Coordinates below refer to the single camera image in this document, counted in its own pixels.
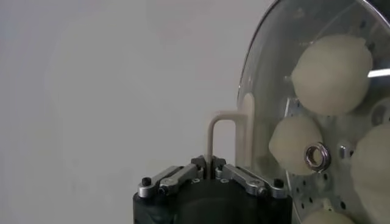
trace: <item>hex bolt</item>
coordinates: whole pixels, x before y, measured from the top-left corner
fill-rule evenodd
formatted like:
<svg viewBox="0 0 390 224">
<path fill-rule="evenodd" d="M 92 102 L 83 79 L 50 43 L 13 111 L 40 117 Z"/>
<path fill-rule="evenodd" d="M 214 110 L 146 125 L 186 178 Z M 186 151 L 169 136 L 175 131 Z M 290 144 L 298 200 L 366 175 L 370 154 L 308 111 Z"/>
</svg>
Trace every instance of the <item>hex bolt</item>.
<svg viewBox="0 0 390 224">
<path fill-rule="evenodd" d="M 150 177 L 142 178 L 142 186 L 148 187 L 152 184 L 152 179 Z"/>
<path fill-rule="evenodd" d="M 283 188 L 285 186 L 285 182 L 281 179 L 274 179 L 274 187 L 277 187 L 277 188 Z"/>
</svg>

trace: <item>metal linkage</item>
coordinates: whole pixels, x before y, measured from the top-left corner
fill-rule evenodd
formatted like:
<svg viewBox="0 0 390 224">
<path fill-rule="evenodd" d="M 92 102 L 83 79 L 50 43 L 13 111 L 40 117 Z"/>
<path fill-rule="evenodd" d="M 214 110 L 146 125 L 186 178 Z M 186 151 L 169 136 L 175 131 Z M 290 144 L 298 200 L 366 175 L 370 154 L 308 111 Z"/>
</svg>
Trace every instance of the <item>metal linkage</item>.
<svg viewBox="0 0 390 224">
<path fill-rule="evenodd" d="M 149 178 L 143 178 L 142 182 L 138 185 L 138 195 L 141 198 L 153 197 L 157 193 L 157 189 L 160 185 L 160 181 L 173 173 L 176 173 L 180 170 L 178 166 L 171 166 L 170 168 L 162 171 L 156 176 Z"/>
<path fill-rule="evenodd" d="M 202 175 L 201 170 L 198 170 L 195 164 L 189 164 L 172 176 L 162 179 L 158 191 L 164 195 L 176 194 L 186 180 L 192 180 Z"/>
<path fill-rule="evenodd" d="M 240 184 L 248 194 L 264 197 L 270 195 L 274 198 L 287 197 L 287 190 L 284 188 L 282 180 L 276 179 L 274 184 L 262 177 L 256 176 L 249 170 L 234 167 L 230 164 L 222 168 L 222 179 L 234 180 Z"/>
</svg>

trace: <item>metal ring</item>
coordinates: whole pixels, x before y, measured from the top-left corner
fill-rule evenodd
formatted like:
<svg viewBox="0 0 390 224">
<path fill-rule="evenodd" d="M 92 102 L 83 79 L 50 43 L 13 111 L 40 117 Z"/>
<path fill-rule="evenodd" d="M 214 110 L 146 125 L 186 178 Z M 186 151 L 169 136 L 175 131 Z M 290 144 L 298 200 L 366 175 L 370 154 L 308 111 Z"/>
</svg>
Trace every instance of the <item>metal ring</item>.
<svg viewBox="0 0 390 224">
<path fill-rule="evenodd" d="M 318 151 L 321 155 L 320 163 L 314 159 L 315 151 Z M 329 150 L 321 142 L 309 145 L 305 150 L 305 162 L 307 166 L 317 173 L 321 173 L 322 171 L 328 169 L 331 160 L 332 158 Z"/>
</svg>

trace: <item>white wall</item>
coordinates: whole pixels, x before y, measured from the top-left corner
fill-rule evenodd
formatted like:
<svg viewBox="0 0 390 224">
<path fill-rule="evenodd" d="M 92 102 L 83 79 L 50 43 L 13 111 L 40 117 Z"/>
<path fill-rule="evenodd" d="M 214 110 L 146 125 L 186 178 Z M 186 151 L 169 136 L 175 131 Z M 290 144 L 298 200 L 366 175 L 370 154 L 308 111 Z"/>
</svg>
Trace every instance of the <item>white wall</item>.
<svg viewBox="0 0 390 224">
<path fill-rule="evenodd" d="M 132 223 L 141 177 L 203 153 L 271 0 L 2 0 L 0 223 Z M 233 161 L 233 125 L 217 154 Z"/>
</svg>

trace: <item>clear plastic dome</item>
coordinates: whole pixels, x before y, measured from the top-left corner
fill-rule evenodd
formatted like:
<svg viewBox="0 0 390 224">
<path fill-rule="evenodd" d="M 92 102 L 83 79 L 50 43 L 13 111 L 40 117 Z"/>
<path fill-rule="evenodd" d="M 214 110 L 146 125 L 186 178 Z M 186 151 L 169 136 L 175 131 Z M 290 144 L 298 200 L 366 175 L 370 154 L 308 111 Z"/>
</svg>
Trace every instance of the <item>clear plastic dome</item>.
<svg viewBox="0 0 390 224">
<path fill-rule="evenodd" d="M 367 74 L 368 90 L 364 91 L 357 106 L 345 113 L 327 115 L 307 108 L 307 102 L 302 105 L 303 99 L 296 94 L 297 86 L 294 88 L 291 74 L 309 47 L 334 35 L 363 40 L 364 47 L 372 56 L 372 67 Z M 344 42 L 337 49 L 351 43 Z M 371 129 L 390 121 L 388 68 L 390 26 L 385 17 L 366 1 L 281 0 L 272 5 L 260 23 L 247 53 L 238 105 L 247 93 L 253 94 L 255 122 L 251 169 L 259 175 L 284 178 L 288 182 L 299 215 L 298 222 L 311 212 L 326 208 L 345 214 L 355 223 L 380 223 L 369 214 L 366 205 L 354 191 L 350 170 L 357 143 Z M 333 90 L 329 91 L 328 96 L 334 95 L 337 94 Z M 288 172 L 269 150 L 278 123 L 286 117 L 295 116 L 309 117 L 321 131 L 322 143 L 326 145 L 332 160 L 322 173 L 295 175 Z M 238 166 L 243 156 L 237 151 Z"/>
</svg>

